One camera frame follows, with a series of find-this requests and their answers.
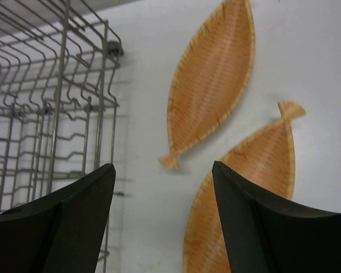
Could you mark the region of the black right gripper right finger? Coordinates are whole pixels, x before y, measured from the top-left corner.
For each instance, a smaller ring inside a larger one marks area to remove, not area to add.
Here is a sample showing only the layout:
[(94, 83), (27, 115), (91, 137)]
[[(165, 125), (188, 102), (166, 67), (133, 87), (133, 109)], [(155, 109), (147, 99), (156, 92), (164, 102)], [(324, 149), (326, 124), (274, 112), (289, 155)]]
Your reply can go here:
[(341, 213), (278, 196), (220, 161), (212, 173), (232, 272), (341, 272)]

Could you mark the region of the fish-shaped woven plate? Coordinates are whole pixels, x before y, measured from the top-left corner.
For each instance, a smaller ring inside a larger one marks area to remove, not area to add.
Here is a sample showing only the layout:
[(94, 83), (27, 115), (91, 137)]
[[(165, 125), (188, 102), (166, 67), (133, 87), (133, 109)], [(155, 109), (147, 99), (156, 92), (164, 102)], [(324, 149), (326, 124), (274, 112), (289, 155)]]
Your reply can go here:
[(178, 157), (212, 134), (234, 111), (251, 76), (255, 25), (249, 1), (222, 1), (193, 35), (178, 62), (167, 107), (169, 153)]
[[(278, 108), (280, 118), (242, 140), (221, 161), (249, 181), (292, 199), (296, 165), (291, 121), (306, 112), (292, 101), (279, 102)], [(211, 173), (189, 212), (182, 261), (183, 272), (231, 271)]]

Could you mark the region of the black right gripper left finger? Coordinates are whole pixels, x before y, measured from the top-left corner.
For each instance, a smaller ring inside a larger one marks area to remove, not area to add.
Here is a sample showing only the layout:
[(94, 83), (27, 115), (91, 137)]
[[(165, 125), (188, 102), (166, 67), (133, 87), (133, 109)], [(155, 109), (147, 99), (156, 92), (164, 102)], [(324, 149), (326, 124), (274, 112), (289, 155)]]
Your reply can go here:
[(115, 185), (113, 164), (0, 214), (0, 272), (95, 272)]

